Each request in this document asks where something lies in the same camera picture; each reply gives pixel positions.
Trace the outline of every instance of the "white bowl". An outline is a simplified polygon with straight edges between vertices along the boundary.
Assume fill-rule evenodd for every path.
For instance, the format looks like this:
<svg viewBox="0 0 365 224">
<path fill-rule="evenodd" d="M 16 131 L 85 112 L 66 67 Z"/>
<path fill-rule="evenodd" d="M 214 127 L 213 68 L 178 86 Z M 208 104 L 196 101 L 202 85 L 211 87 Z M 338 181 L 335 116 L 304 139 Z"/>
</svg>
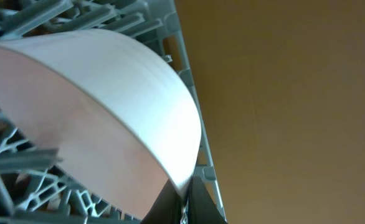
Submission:
<svg viewBox="0 0 365 224">
<path fill-rule="evenodd" d="M 59 166 L 143 218 L 168 177 L 180 196 L 201 125 L 172 68 L 121 34 L 83 30 L 0 42 L 0 109 Z"/>
</svg>

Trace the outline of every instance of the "dish rack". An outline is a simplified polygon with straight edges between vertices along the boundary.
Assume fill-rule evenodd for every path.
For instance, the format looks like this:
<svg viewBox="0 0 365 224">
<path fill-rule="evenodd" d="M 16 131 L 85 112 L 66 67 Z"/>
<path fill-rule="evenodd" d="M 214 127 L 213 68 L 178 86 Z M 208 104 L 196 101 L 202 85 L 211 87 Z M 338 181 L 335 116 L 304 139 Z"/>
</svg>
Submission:
<svg viewBox="0 0 365 224">
<path fill-rule="evenodd" d="M 128 35 L 172 66 L 187 86 L 202 125 L 194 175 L 211 186 L 225 218 L 201 109 L 173 0 L 0 1 L 0 40 L 101 28 Z M 0 111 L 0 223 L 139 223 L 85 189 L 56 165 L 56 151 L 35 146 Z"/>
</svg>

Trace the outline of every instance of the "dishwasher rack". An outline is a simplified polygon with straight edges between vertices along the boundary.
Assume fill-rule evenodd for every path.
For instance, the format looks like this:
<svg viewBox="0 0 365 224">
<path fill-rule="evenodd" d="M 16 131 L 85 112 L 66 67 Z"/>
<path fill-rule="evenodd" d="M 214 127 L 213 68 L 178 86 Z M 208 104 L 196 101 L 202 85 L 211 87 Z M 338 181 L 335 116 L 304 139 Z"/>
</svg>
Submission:
<svg viewBox="0 0 365 224">
<path fill-rule="evenodd" d="M 225 218 L 216 172 L 192 79 L 183 34 L 173 0 L 18 0 L 0 1 L 0 40 L 71 30 L 101 28 L 128 35 L 173 65 L 190 91 L 202 125 L 199 152 L 206 164 L 194 175 L 210 183 L 215 204 Z M 165 53 L 173 38 L 177 55 Z M 0 223 L 139 223 L 65 175 L 49 158 L 54 151 L 35 151 L 0 111 Z M 20 188 L 26 189 L 21 195 Z"/>
</svg>

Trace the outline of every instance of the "black object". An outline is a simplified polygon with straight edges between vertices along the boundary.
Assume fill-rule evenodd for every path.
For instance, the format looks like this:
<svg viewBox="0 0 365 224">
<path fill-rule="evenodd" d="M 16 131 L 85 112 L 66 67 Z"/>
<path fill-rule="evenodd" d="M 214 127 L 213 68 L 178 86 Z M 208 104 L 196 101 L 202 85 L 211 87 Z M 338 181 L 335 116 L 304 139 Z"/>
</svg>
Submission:
<svg viewBox="0 0 365 224">
<path fill-rule="evenodd" d="M 191 179 L 187 199 L 188 224 L 227 224 L 200 177 Z M 181 224 L 183 204 L 169 180 L 141 224 Z"/>
</svg>

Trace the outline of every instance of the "tan wall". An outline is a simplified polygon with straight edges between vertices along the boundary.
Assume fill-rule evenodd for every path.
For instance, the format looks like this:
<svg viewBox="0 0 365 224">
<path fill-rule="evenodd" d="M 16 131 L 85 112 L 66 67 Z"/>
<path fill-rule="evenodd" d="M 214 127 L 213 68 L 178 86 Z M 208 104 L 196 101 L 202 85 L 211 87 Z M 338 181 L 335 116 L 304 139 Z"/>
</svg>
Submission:
<svg viewBox="0 0 365 224">
<path fill-rule="evenodd" d="M 176 0 L 229 223 L 365 223 L 365 1 Z"/>
</svg>

